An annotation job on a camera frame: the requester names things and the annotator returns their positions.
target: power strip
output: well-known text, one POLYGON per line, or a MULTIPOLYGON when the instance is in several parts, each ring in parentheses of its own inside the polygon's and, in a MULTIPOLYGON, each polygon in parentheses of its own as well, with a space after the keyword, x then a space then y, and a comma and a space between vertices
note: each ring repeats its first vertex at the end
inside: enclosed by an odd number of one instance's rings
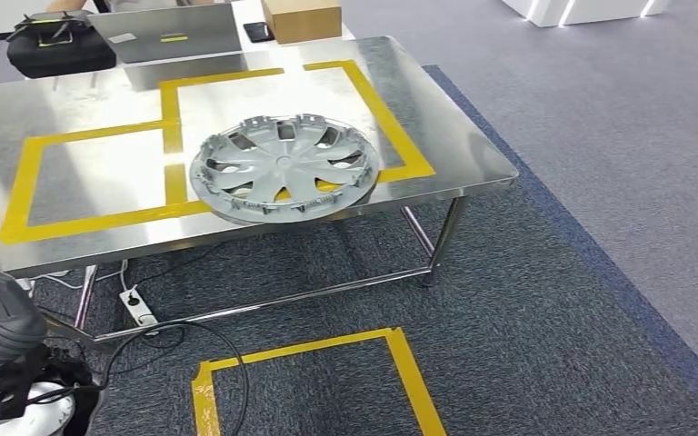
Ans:
MULTIPOLYGON (((148 308, 148 304, 145 303, 143 297, 138 293, 136 286, 133 289, 129 289, 119 294, 119 298, 125 304, 127 311, 130 312, 133 320, 139 327, 146 325, 154 325, 159 323, 151 309, 148 308)), ((147 335, 153 336, 158 334, 158 332, 149 332, 147 335)))

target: metal table top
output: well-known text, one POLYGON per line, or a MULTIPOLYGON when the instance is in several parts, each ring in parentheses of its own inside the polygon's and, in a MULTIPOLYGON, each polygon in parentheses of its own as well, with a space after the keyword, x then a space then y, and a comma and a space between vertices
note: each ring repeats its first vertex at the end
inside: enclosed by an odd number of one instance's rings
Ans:
POLYGON ((388 37, 0 84, 3 268, 30 276, 293 225, 207 212, 185 167, 207 136, 247 117, 304 113, 361 129, 383 159, 372 193, 331 220, 517 176, 388 37))

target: black cable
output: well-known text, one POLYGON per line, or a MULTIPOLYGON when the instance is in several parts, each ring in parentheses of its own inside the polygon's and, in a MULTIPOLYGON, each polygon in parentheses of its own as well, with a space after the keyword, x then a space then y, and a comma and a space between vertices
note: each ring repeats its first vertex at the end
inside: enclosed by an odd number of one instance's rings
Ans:
POLYGON ((162 272, 159 272, 159 273, 154 274, 154 275, 149 275, 149 276, 145 277, 144 279, 140 279, 137 282, 135 282, 135 286, 141 284, 142 282, 148 282, 149 280, 153 280, 155 278, 162 277, 163 275, 171 273, 175 270, 179 270, 179 269, 183 268, 184 266, 189 265, 191 263, 194 263, 196 261, 200 261, 200 260, 204 259, 205 257, 207 257, 208 254, 212 253, 213 251, 215 251, 215 249, 217 249, 220 246, 221 246, 221 244, 218 244, 215 247, 207 250, 206 252, 196 256, 194 259, 191 259, 189 261, 185 261, 183 263, 178 263, 176 266, 174 266, 172 268, 167 268, 166 270, 164 270, 162 272))
POLYGON ((145 330, 141 330, 140 332, 134 334, 133 336, 130 336, 129 338, 125 339, 124 342, 122 342, 118 347, 116 347, 116 350, 114 350, 114 353, 111 354, 111 356, 108 358, 108 361, 105 364, 105 369, 103 370, 103 379, 100 382, 99 386, 73 386, 73 387, 68 387, 68 388, 63 388, 63 389, 58 389, 55 391, 50 391, 44 394, 41 394, 37 397, 34 397, 30 400, 28 400, 26 405, 30 404, 46 404, 48 402, 55 402, 55 401, 60 401, 64 397, 67 397, 69 395, 73 395, 74 392, 76 391, 103 391, 108 387, 108 382, 111 378, 112 375, 112 367, 114 366, 114 361, 122 354, 122 351, 125 349, 127 345, 132 343, 134 340, 137 338, 142 337, 148 332, 157 332, 165 329, 170 329, 174 328, 176 326, 188 326, 188 327, 195 327, 198 329, 205 330, 206 332, 210 332, 212 335, 214 335, 216 338, 220 339, 222 342, 224 342, 232 351, 234 354, 234 357, 236 358, 238 364, 239 364, 239 369, 242 372, 242 406, 239 410, 239 418, 234 424, 234 427, 232 428, 231 432, 229 432, 230 436, 237 436, 239 434, 239 430, 242 428, 242 424, 244 422, 244 416, 247 414, 247 404, 249 402, 249 397, 250 397, 250 380, 247 375, 247 368, 246 365, 242 359, 242 354, 236 349, 234 344, 229 341, 228 338, 225 337, 222 333, 220 333, 217 330, 211 329, 210 327, 207 327, 205 325, 202 325, 197 322, 190 322, 190 321, 170 321, 170 322, 164 322, 160 325, 155 325, 154 327, 150 327, 145 330))
MULTIPOLYGON (((111 371, 111 375, 119 375, 119 374, 127 374, 129 372, 135 372, 137 370, 141 370, 141 369, 145 368, 146 366, 150 365, 151 363, 158 361, 159 359, 162 359, 163 357, 167 357, 168 355, 170 355, 172 352, 174 352, 180 345, 182 345, 185 342, 185 329, 179 329, 178 331, 180 332, 180 337, 174 343, 171 343, 169 345, 149 344, 145 341, 145 337, 141 338, 141 339, 143 339, 143 341, 141 341, 140 343, 143 344, 143 346, 154 348, 157 350, 165 350, 165 351, 161 352, 160 354, 158 354, 154 358, 149 359, 148 361, 143 362, 139 365, 136 365, 132 368, 127 368, 125 370, 119 370, 119 371, 111 371)), ((86 358, 86 353, 84 351, 84 345, 82 345, 79 341, 71 339, 71 338, 67 338, 65 336, 47 336, 46 339, 62 339, 65 341, 73 342, 74 345, 76 346, 76 349, 78 350, 79 359, 86 362, 87 367, 89 367, 89 371, 91 371, 94 374, 98 374, 98 375, 103 374, 102 371, 96 370, 95 368, 92 367, 92 365, 90 364, 90 362, 86 358)))
POLYGON ((62 313, 62 312, 54 311, 54 310, 52 310, 52 309, 50 309, 50 308, 48 308, 48 307, 46 307, 46 306, 40 306, 40 305, 37 304, 36 307, 39 308, 39 309, 41 309, 41 310, 44 311, 44 312, 52 313, 53 315, 62 316, 62 317, 64 317, 64 318, 68 318, 68 319, 71 319, 71 320, 74 319, 73 316, 71 316, 71 315, 69 315, 69 314, 67 314, 67 313, 62 313))

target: yellow tape square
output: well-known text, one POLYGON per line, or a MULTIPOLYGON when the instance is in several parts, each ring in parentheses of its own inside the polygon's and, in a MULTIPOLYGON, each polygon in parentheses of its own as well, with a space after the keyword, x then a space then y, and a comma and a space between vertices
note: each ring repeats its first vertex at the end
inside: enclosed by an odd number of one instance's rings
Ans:
MULTIPOLYGON (((378 339, 384 339, 389 347, 394 366, 400 375, 400 381, 403 383, 405 394, 408 396, 408 401, 411 403, 423 436, 444 436, 445 429, 437 414, 437 409, 432 403, 432 398, 429 396, 429 391, 426 389, 424 379, 419 372, 414 354, 408 346, 408 341, 405 339, 402 327, 348 334, 321 341, 299 343, 266 352, 255 352, 242 356, 242 360, 244 363, 254 363, 301 352, 314 352, 349 343, 378 339)), ((221 436, 212 373, 236 365, 238 365, 236 358, 199 363, 199 371, 191 382, 197 436, 221 436)))
MULTIPOLYGON (((371 114, 373 114, 375 121, 404 163, 399 167, 383 169, 379 174, 378 183, 390 183, 433 175, 434 170, 430 164, 415 146, 405 129, 394 118, 384 100, 373 89, 367 77, 365 77, 354 61, 332 61, 304 65, 306 71, 328 68, 341 68, 344 70, 357 93, 362 97, 371 114)), ((0 229, 1 243, 30 243, 80 233, 98 232, 125 225, 149 223, 168 218, 210 212, 209 207, 204 203, 187 201, 185 165, 183 162, 178 162, 178 160, 172 162, 173 160, 170 159, 170 156, 181 155, 184 149, 177 89, 181 86, 210 84, 283 73, 284 70, 281 68, 271 68, 163 81, 159 84, 162 120, 26 138, 23 143, 23 152, 17 165, 9 204, 6 206, 4 221, 0 229), (165 160, 169 162, 165 164, 164 206, 58 223, 28 225, 28 215, 41 165, 41 155, 45 147, 51 144, 62 144, 154 129, 162 130, 163 151, 165 160)))

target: electrical cable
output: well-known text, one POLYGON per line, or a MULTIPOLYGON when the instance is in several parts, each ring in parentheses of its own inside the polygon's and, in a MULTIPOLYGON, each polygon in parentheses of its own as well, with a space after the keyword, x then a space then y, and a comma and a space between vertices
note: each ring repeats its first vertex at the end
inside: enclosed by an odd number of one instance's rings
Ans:
MULTIPOLYGON (((124 283, 125 283, 125 271, 127 271, 127 268, 128 268, 128 267, 129 267, 129 261, 128 261, 127 259, 124 259, 124 260, 122 261, 122 266, 119 268, 118 271, 116 271, 116 272, 111 272, 110 274, 106 274, 106 275, 104 275, 104 276, 98 277, 97 279, 95 279, 95 282, 100 282, 100 281, 105 280, 105 279, 110 279, 111 277, 114 277, 114 276, 118 275, 119 278, 120 278, 120 280, 121 280, 121 282, 122 282, 122 285, 124 286, 124 283)), ((82 289, 82 288, 84 287, 84 286, 81 285, 81 284, 71 284, 71 283, 66 282, 66 281, 63 280, 63 279, 59 279, 59 278, 57 278, 57 277, 55 277, 55 276, 53 276, 53 275, 51 275, 51 274, 36 275, 36 277, 31 277, 30 279, 27 279, 27 280, 29 280, 29 281, 34 280, 34 281, 35 281, 35 280, 38 280, 38 279, 47 279, 47 280, 51 280, 51 281, 53 281, 53 282, 57 282, 57 283, 62 284, 64 287, 66 287, 66 288, 68 288, 68 289, 82 289)))
MULTIPOLYGON (((143 363, 136 365, 134 367, 127 368, 124 370, 111 371, 111 375, 127 374, 129 372, 135 372, 135 371, 141 370, 141 369, 145 368, 146 366, 150 365, 151 363, 154 363, 154 362, 158 361, 159 359, 162 359, 163 357, 167 357, 168 355, 170 355, 172 352, 174 352, 179 346, 181 346, 185 342, 185 329, 181 328, 181 329, 177 329, 177 330, 180 332, 180 337, 177 340, 175 340, 174 343, 171 343, 169 345, 158 345, 157 346, 157 345, 146 343, 145 341, 141 341, 140 343, 143 346, 157 349, 157 350, 164 350, 164 351, 159 353, 158 355, 156 355, 152 359, 149 359, 148 361, 143 362, 143 363)), ((76 350, 78 351, 79 359, 86 362, 87 367, 89 367, 89 371, 91 371, 92 373, 97 374, 97 375, 103 374, 102 371, 99 371, 99 370, 92 367, 92 365, 90 364, 90 362, 86 358, 86 352, 84 350, 84 345, 82 345, 79 341, 76 341, 76 340, 71 339, 71 338, 66 338, 65 336, 47 336, 46 339, 62 339, 65 341, 72 342, 76 346, 76 350)))
POLYGON ((126 348, 127 345, 132 343, 134 340, 137 338, 140 338, 144 336, 146 333, 149 332, 158 332, 164 329, 170 329, 174 328, 177 326, 188 326, 188 327, 195 327, 198 329, 205 330, 206 332, 210 332, 212 335, 214 335, 216 338, 220 339, 222 342, 224 342, 229 349, 231 349, 232 353, 234 354, 234 357, 236 358, 238 364, 239 364, 239 369, 240 372, 242 373, 242 405, 239 410, 239 417, 237 418, 236 422, 234 423, 234 427, 232 430, 229 432, 230 436, 237 436, 239 434, 240 429, 242 428, 242 424, 244 423, 244 416, 247 414, 247 405, 249 402, 249 397, 250 397, 250 380, 247 374, 247 368, 246 364, 244 363, 244 360, 242 358, 242 354, 239 352, 239 350, 236 349, 234 344, 222 333, 215 329, 211 329, 210 327, 207 327, 203 324, 200 324, 198 322, 190 322, 190 321, 170 321, 170 322, 163 322, 160 325, 155 325, 154 327, 141 330, 140 332, 128 337, 125 339, 121 344, 119 344, 118 347, 114 350, 114 353, 111 354, 111 356, 108 358, 108 361, 105 364, 105 368, 103 370, 103 378, 100 382, 99 386, 73 386, 73 387, 67 387, 63 389, 58 389, 55 391, 50 391, 47 393, 43 393, 41 395, 38 395, 37 397, 34 397, 30 400, 28 400, 26 405, 31 405, 31 404, 47 404, 49 402, 55 402, 55 401, 60 401, 64 397, 67 397, 69 395, 73 395, 74 392, 76 391, 103 391, 108 387, 108 382, 110 381, 111 375, 112 375, 112 368, 114 366, 115 360, 122 354, 122 351, 126 348))
POLYGON ((206 252, 204 252, 204 253, 202 253, 202 254, 196 256, 194 259, 185 261, 185 262, 183 262, 183 263, 178 263, 176 266, 174 266, 174 267, 172 267, 172 268, 167 268, 166 270, 164 270, 164 271, 162 271, 162 272, 159 272, 159 273, 157 273, 157 274, 146 276, 145 278, 140 279, 140 280, 138 280, 137 282, 135 282, 135 285, 133 286, 133 289, 134 289, 135 287, 137 287, 137 285, 139 285, 139 284, 141 284, 141 283, 143 283, 143 282, 148 282, 149 280, 153 280, 153 279, 155 279, 155 278, 162 277, 163 275, 167 275, 168 273, 171 273, 171 272, 173 272, 173 271, 175 271, 175 270, 179 270, 179 269, 183 268, 183 267, 186 266, 186 265, 189 265, 189 264, 194 263, 194 262, 196 262, 196 261, 200 261, 200 260, 204 259, 205 257, 207 257, 208 254, 212 253, 213 251, 215 251, 215 250, 216 250, 218 247, 220 247, 220 246, 221 246, 221 245, 218 244, 218 245, 216 245, 215 247, 212 247, 211 249, 207 250, 206 252))

